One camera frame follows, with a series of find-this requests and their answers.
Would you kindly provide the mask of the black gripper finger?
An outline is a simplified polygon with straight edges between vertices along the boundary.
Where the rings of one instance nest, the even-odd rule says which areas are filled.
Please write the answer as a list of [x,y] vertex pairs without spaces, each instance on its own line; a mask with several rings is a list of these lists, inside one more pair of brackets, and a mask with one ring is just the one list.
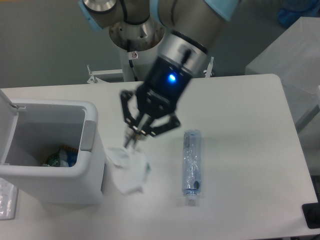
[[[130,111],[130,103],[136,98],[137,114],[134,117]],[[136,147],[138,141],[141,140],[143,133],[143,126],[145,124],[145,106],[142,104],[142,99],[138,96],[136,90],[123,89],[120,92],[120,102],[123,114],[123,121],[127,125],[127,132],[125,134],[124,147]]]
[[165,123],[153,126],[155,119],[148,115],[143,116],[139,122],[137,132],[134,133],[133,147],[135,148],[138,142],[143,141],[147,136],[154,138],[181,126],[175,113],[170,113],[165,117],[167,118]]

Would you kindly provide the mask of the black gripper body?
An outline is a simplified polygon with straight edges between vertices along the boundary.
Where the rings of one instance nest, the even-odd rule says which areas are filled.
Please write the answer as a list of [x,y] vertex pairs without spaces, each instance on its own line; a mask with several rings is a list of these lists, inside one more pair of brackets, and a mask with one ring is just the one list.
[[136,89],[140,113],[159,119],[173,113],[192,76],[157,57],[144,82]]

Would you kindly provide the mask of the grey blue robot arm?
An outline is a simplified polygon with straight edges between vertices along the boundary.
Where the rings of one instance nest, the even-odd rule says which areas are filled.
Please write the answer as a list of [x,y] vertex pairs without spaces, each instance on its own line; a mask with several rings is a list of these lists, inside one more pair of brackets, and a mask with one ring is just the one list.
[[118,45],[128,53],[158,48],[142,84],[120,93],[128,147],[180,126],[177,103],[239,2],[80,0],[78,5],[93,29],[117,27]]

